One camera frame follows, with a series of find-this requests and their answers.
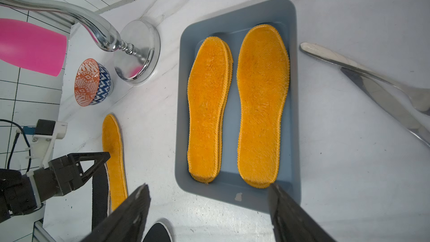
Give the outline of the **yellow insole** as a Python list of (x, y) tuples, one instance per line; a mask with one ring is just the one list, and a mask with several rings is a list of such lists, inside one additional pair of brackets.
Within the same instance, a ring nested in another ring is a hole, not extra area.
[(290, 59), (272, 25), (252, 28), (245, 36), (237, 63), (241, 120), (237, 147), (240, 177), (264, 189), (280, 168), (281, 120), (290, 84)]
[(221, 170), (222, 126), (232, 67), (228, 45), (221, 38), (208, 37), (198, 50), (188, 79), (188, 169), (200, 183), (212, 182)]
[(122, 134), (116, 117), (109, 114), (102, 126), (102, 146), (110, 154), (106, 162), (109, 177), (109, 193), (112, 211), (115, 211), (128, 197), (127, 180), (124, 169)]

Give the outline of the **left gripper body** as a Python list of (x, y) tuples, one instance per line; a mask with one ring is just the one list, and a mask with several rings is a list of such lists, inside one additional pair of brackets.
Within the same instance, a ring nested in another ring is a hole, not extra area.
[(48, 167), (29, 171), (30, 183), (37, 205), (55, 196), (65, 196), (84, 185), (80, 154), (69, 154), (48, 162)]

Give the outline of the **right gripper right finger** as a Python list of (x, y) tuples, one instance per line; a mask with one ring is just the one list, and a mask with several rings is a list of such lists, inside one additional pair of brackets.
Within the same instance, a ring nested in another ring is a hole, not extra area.
[(278, 184), (268, 187), (268, 205), (277, 242), (335, 242)]

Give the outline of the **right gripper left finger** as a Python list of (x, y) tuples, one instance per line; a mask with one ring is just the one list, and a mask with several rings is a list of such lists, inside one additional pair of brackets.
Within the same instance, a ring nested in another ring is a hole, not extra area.
[(150, 208), (148, 185), (138, 187), (84, 242), (141, 242)]

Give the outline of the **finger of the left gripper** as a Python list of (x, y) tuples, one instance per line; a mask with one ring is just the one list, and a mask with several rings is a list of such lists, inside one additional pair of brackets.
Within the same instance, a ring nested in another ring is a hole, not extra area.
[[(110, 159), (108, 152), (71, 153), (67, 155), (70, 162), (72, 179), (70, 185), (84, 185)], [(83, 168), (83, 162), (92, 162), (88, 168)]]

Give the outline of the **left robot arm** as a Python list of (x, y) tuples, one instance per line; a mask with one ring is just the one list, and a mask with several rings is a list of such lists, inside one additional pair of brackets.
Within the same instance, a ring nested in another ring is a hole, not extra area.
[(1, 169), (1, 222), (32, 214), (49, 198), (81, 188), (109, 159), (108, 152), (70, 153), (25, 175)]

